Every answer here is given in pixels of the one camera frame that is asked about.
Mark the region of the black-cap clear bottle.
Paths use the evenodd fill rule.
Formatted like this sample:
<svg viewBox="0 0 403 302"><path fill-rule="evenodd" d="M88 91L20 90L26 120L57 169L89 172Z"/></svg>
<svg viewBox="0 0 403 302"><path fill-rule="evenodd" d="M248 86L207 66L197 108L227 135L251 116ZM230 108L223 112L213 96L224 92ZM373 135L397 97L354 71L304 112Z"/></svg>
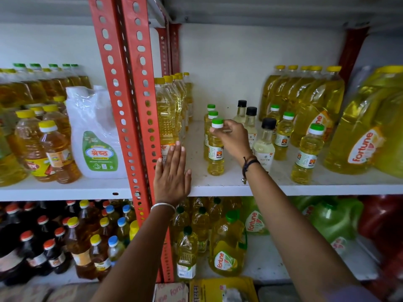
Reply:
<svg viewBox="0 0 403 302"><path fill-rule="evenodd" d="M253 145L253 154L265 172L269 173L275 155L272 135L276 128L276 119L266 117L262 121L261 131Z"/></svg>
<svg viewBox="0 0 403 302"><path fill-rule="evenodd" d="M257 129L255 127L255 120L257 115L257 107L247 107L245 115L244 128L248 132L248 140L250 149L253 148L254 142L257 137Z"/></svg>
<svg viewBox="0 0 403 302"><path fill-rule="evenodd" d="M246 107L247 101L246 100L239 100L237 105L237 114L234 116L233 120L237 123L241 123L242 125L245 124L246 121Z"/></svg>

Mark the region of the white jug with green label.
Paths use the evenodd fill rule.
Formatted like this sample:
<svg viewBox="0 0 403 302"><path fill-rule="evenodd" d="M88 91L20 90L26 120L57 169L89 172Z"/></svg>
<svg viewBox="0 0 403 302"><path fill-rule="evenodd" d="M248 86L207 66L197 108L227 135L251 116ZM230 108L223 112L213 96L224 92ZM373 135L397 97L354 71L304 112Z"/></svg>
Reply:
<svg viewBox="0 0 403 302"><path fill-rule="evenodd" d="M71 148L84 177L127 179L108 91L102 86L66 88Z"/></svg>

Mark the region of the slim green-cap oil bottle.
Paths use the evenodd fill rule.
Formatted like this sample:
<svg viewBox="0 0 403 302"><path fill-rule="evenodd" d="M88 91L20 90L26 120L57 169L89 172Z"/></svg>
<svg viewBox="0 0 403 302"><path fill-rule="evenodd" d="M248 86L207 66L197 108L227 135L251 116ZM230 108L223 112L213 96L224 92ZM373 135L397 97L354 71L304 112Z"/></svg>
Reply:
<svg viewBox="0 0 403 302"><path fill-rule="evenodd" d="M177 276L191 280L196 276L198 237L191 226L185 226L177 242Z"/></svg>

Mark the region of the person's left forearm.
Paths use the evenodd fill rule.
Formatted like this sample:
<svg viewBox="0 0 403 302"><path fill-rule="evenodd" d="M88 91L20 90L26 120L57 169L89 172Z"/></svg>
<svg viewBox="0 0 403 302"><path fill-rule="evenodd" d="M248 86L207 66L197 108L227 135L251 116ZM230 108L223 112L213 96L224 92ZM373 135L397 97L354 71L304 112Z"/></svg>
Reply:
<svg viewBox="0 0 403 302"><path fill-rule="evenodd" d="M153 301L164 240L172 216L149 213L90 302Z"/></svg>

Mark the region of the group of dark red-cap bottles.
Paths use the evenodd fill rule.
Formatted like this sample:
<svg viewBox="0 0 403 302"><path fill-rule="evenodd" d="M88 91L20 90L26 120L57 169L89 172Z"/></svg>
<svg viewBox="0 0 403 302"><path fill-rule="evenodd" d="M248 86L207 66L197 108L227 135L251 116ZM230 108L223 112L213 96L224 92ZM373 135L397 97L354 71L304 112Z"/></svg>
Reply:
<svg viewBox="0 0 403 302"><path fill-rule="evenodd" d="M71 267L65 237L74 201L0 202L0 285L26 284Z"/></svg>

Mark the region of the green oil pouch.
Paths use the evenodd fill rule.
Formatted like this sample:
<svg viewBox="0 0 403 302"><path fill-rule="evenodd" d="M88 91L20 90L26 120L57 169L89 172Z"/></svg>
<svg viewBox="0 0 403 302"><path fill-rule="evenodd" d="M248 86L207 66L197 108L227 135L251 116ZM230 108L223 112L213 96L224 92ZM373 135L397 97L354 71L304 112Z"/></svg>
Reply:
<svg viewBox="0 0 403 302"><path fill-rule="evenodd" d="M248 235L268 236L270 233L254 197L241 197L240 220Z"/></svg>

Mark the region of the group of dark-green-cap oil bottles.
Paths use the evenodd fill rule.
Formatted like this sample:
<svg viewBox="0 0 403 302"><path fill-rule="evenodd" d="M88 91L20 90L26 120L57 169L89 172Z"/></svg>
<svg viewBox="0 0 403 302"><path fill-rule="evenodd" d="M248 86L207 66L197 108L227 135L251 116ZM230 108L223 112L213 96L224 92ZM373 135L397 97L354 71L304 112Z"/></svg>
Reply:
<svg viewBox="0 0 403 302"><path fill-rule="evenodd" d="M240 208L240 199L231 197L194 197L181 201L176 207L170 225L170 239L175 254L178 254L178 242L187 226L190 226L197 235L198 252L205 253L213 226L224 218L224 214L229 210Z"/></svg>

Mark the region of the grey metal shelf board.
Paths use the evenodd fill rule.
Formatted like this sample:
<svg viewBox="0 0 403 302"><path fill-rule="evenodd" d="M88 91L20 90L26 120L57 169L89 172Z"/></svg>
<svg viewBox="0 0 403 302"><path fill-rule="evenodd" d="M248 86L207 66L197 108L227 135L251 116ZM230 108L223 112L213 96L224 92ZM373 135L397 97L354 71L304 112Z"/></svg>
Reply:
<svg viewBox="0 0 403 302"><path fill-rule="evenodd" d="M179 24L403 33L403 0L153 0Z"/></svg>

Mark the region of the green plastic oil jug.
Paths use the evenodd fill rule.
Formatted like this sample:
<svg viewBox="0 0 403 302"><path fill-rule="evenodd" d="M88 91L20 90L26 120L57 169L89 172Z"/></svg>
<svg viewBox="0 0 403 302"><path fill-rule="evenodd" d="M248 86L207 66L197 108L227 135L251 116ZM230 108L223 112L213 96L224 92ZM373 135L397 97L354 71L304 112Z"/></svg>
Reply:
<svg viewBox="0 0 403 302"><path fill-rule="evenodd" d="M341 257L358 233L364 204L357 198L292 196L290 201L320 232Z"/></svg>

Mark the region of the group of amber oil bottles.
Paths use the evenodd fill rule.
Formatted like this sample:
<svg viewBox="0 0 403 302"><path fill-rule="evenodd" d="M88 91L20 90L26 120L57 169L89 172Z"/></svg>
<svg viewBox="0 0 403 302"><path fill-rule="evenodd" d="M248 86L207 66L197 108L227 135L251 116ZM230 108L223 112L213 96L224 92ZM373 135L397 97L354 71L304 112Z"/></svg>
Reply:
<svg viewBox="0 0 403 302"><path fill-rule="evenodd" d="M100 232L99 213L87 199L81 200L79 206L78 216L69 218L67 223L67 250L72 255L78 278L101 281L102 273L97 270L90 257L90 239Z"/></svg>

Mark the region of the large yellow-cap oil bottle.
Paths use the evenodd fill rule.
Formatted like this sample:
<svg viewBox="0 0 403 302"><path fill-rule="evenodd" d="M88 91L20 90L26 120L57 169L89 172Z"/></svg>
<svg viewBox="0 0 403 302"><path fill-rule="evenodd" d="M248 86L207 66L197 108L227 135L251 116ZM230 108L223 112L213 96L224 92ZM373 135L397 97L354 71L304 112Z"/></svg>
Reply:
<svg viewBox="0 0 403 302"><path fill-rule="evenodd" d="M279 106L279 113L283 115L288 102L287 86L291 81L297 77L298 65L289 65L287 71L282 73L272 84L268 96L268 106L266 108L266 115L269 114L272 105Z"/></svg>
<svg viewBox="0 0 403 302"><path fill-rule="evenodd" d="M323 140L329 142L345 92L345 81L339 73L342 66L328 66L326 74L308 86L298 104L294 131L290 137L293 146L299 147L311 124L324 125Z"/></svg>
<svg viewBox="0 0 403 302"><path fill-rule="evenodd" d="M320 65L311 65L311 70L308 77L299 80L291 90L286 111L293 112L296 115L298 105L305 95L305 92L316 79L321 77L322 69L323 67Z"/></svg>
<svg viewBox="0 0 403 302"><path fill-rule="evenodd" d="M299 80L301 80L302 78L305 78L305 77L308 77L308 75L309 75L309 73L310 73L310 70L311 70L311 66L310 65L303 65L303 66L301 66L300 67L300 69L298 69L297 70L297 77L295 77L295 79L294 79L294 81L291 81L290 82L290 85L289 86L287 86L287 97L288 97L288 102L289 102L289 99L290 99L290 92L291 92L291 90L293 89L293 87L295 86L295 84L299 81Z"/></svg>
<svg viewBox="0 0 403 302"><path fill-rule="evenodd" d="M284 73L285 68L285 65L276 65L274 67L274 72L266 79L264 83L258 108L259 121L262 121L263 118L266 116L267 108L269 105L270 89L272 88L274 82Z"/></svg>

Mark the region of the row of green-cap amber bottles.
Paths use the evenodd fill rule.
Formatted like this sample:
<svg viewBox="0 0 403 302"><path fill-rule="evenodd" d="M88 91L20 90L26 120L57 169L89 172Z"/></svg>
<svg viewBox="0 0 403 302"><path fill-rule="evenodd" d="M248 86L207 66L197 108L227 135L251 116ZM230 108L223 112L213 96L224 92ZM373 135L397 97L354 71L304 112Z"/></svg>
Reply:
<svg viewBox="0 0 403 302"><path fill-rule="evenodd" d="M43 68L33 63L13 63L12 68L0 68L0 106L6 109L56 104L65 108L66 88L85 86L92 89L88 75L78 64L49 64Z"/></svg>

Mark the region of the green-cap handled oil jug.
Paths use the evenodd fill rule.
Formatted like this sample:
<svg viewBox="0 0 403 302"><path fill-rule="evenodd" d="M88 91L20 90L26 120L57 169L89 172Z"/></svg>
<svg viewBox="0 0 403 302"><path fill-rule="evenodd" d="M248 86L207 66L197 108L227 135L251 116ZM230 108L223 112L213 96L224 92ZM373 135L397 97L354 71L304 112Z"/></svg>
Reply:
<svg viewBox="0 0 403 302"><path fill-rule="evenodd" d="M247 252L247 234L239 209L228 211L212 227L209 267L224 277L236 277L243 271Z"/></svg>

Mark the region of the white metal shelf board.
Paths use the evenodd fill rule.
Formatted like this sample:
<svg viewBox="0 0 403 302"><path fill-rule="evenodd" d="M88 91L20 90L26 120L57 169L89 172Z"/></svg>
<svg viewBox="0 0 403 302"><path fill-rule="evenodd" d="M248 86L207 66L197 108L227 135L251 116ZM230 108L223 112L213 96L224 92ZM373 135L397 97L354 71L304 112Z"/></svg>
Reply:
<svg viewBox="0 0 403 302"><path fill-rule="evenodd" d="M133 198L128 179L82 177L70 184L60 184L39 182L30 176L11 186L0 187L0 202L122 198Z"/></svg>
<svg viewBox="0 0 403 302"><path fill-rule="evenodd" d="M290 277L271 236L250 235L241 276L253 279L256 284L287 284ZM375 280L378 266L357 241L349 241L342 255L345 264L359 281Z"/></svg>
<svg viewBox="0 0 403 302"><path fill-rule="evenodd" d="M204 159L204 122L194 121L189 125L184 146L187 151L186 167L192 170L191 197L248 197L252 192L243 184L239 164L224 151L224 174L212 176L208 173L208 162ZM360 175L334 173L318 161L308 185L291 180L291 170L298 149L289 146L287 160L273 161L270 176L287 196L322 195L377 195L403 194L403 179L399 179L371 168Z"/></svg>

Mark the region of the red plastic oil jugs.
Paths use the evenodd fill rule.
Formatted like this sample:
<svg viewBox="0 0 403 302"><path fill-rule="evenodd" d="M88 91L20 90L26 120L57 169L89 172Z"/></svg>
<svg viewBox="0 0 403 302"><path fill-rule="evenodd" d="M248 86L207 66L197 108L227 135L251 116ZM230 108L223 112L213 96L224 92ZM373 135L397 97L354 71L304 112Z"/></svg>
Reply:
<svg viewBox="0 0 403 302"><path fill-rule="evenodd" d="M365 195L358 232L369 239L381 255L377 279L367 285L385 301L403 285L403 194Z"/></svg>

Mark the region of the person's right forearm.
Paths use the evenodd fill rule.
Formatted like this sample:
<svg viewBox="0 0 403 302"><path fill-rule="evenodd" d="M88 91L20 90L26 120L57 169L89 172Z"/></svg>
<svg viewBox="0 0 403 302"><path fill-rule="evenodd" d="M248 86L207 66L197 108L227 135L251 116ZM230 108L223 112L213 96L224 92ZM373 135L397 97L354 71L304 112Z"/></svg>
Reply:
<svg viewBox="0 0 403 302"><path fill-rule="evenodd" d="M349 285L364 287L257 159L244 160L243 175L301 300L326 302L325 292Z"/></svg>

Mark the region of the row of tall yellow-cap bottles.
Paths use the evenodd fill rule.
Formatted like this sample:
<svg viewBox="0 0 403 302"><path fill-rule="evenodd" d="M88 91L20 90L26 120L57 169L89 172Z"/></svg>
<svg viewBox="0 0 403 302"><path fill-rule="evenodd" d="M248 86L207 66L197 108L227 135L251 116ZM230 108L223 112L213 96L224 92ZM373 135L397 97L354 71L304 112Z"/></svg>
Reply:
<svg viewBox="0 0 403 302"><path fill-rule="evenodd" d="M165 163L168 152L176 142L183 142L189 126L190 91L184 82L183 73L154 78L157 116L160 135L160 150Z"/></svg>

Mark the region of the cluster of amber yellow-cap bottles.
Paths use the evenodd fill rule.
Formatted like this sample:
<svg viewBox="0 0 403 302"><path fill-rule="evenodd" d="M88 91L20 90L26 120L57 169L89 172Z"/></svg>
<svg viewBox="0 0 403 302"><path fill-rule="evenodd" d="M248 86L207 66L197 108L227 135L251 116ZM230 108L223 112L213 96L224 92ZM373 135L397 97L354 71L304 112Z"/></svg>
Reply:
<svg viewBox="0 0 403 302"><path fill-rule="evenodd" d="M23 165L40 183L70 184L82 177L74 160L71 142L54 120L40 120L33 109L15 110L17 151Z"/></svg>

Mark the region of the orange slotted steel upright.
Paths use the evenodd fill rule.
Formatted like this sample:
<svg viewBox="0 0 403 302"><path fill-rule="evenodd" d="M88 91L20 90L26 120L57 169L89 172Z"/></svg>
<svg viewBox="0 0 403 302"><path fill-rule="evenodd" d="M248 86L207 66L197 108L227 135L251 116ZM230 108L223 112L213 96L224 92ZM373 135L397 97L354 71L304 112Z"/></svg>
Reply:
<svg viewBox="0 0 403 302"><path fill-rule="evenodd" d="M162 75L181 72L179 30L182 24L167 23L158 33Z"/></svg>
<svg viewBox="0 0 403 302"><path fill-rule="evenodd" d="M134 81L121 0L88 0L139 227L149 215Z"/></svg>
<svg viewBox="0 0 403 302"><path fill-rule="evenodd" d="M156 204L155 167L162 158L158 108L156 102L152 38L150 35L147 0L122 0L126 28L129 70L134 85L135 107L140 127L141 152L145 179L148 183L150 207Z"/></svg>

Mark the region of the purple sleeve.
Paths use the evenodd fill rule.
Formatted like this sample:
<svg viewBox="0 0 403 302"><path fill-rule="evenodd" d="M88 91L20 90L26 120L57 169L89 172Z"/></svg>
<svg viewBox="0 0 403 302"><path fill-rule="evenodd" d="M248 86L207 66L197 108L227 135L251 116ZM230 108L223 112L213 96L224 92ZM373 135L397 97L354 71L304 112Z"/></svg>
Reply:
<svg viewBox="0 0 403 302"><path fill-rule="evenodd" d="M349 285L324 293L326 302L382 302L362 286Z"/></svg>

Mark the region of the dark red steel upright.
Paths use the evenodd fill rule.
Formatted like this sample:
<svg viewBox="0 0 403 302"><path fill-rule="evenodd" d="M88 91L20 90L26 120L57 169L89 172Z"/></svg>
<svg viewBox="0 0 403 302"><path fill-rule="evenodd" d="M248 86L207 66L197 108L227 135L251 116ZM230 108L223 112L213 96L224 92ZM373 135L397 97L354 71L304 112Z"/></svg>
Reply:
<svg viewBox="0 0 403 302"><path fill-rule="evenodd" d="M346 86L349 83L351 73L369 30L370 26L345 30L345 41L338 65L341 66L339 75Z"/></svg>

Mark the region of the silver bangle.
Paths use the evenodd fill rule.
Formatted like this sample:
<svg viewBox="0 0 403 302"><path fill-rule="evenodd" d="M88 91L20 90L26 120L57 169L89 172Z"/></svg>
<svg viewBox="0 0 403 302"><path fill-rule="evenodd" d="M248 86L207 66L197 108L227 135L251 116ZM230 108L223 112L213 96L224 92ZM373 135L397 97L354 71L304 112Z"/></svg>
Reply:
<svg viewBox="0 0 403 302"><path fill-rule="evenodd" d="M176 212L176 208L170 203L156 203L150 209L150 213L153 212L164 213L172 216Z"/></svg>

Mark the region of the printed cardboard carton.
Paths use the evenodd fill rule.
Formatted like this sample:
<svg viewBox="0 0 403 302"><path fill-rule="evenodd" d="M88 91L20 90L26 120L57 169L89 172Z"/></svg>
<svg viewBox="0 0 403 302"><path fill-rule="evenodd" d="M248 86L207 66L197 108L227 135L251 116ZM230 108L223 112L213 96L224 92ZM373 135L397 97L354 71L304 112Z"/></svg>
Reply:
<svg viewBox="0 0 403 302"><path fill-rule="evenodd" d="M189 302L189 287L184 282L155 284L153 302Z"/></svg>

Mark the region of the yellow printed packet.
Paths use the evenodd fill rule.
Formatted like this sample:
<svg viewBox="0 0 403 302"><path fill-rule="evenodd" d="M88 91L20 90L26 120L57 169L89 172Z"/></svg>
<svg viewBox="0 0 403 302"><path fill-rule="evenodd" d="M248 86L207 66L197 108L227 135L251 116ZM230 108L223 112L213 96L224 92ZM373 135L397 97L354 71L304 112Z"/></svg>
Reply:
<svg viewBox="0 0 403 302"><path fill-rule="evenodd" d="M193 279L189 283L189 302L259 302L250 277Z"/></svg>

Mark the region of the group of blue-cap bottles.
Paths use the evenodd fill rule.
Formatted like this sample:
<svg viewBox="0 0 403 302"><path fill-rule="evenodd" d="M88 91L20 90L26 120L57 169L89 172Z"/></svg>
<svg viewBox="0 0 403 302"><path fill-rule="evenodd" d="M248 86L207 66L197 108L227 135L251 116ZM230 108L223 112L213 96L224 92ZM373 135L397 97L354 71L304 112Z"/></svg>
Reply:
<svg viewBox="0 0 403 302"><path fill-rule="evenodd" d="M130 243L130 226L125 217L117 221L117 233L108 239L108 258L114 267Z"/></svg>

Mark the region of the person's right hand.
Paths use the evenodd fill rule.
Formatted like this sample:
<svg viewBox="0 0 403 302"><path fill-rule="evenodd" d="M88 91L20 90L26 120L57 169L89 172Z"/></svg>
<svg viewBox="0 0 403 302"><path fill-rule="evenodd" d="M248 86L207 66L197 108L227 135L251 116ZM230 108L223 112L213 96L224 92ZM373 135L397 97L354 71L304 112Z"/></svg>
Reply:
<svg viewBox="0 0 403 302"><path fill-rule="evenodd" d="M224 126L231 128L231 133L227 137L219 137L224 148L242 166L244 158L250 159L253 154L249 147L248 132L241 123L234 120L224 120Z"/></svg>

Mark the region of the big yellow oil jug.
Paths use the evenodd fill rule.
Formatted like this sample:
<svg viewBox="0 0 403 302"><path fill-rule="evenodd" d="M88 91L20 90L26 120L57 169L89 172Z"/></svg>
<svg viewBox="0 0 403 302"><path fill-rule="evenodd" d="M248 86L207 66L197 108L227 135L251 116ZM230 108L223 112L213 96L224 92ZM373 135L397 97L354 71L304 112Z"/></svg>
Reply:
<svg viewBox="0 0 403 302"><path fill-rule="evenodd" d="M351 96L331 140L323 166L335 173L360 175L371 167L375 151L384 142L376 117L387 98L403 90L403 65L374 71Z"/></svg>

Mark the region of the person's left hand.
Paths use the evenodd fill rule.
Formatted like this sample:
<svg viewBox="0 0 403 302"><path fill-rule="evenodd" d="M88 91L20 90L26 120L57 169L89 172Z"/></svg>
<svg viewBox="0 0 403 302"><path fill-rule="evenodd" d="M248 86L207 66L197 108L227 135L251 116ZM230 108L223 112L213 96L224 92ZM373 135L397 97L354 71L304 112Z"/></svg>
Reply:
<svg viewBox="0 0 403 302"><path fill-rule="evenodd" d="M186 169L187 152L181 144L181 161L177 174L172 174L172 145L166 160L163 160L163 175L159 181L154 181L154 196L156 203L170 203L174 207L185 199L189 193L184 193L184 172Z"/></svg>

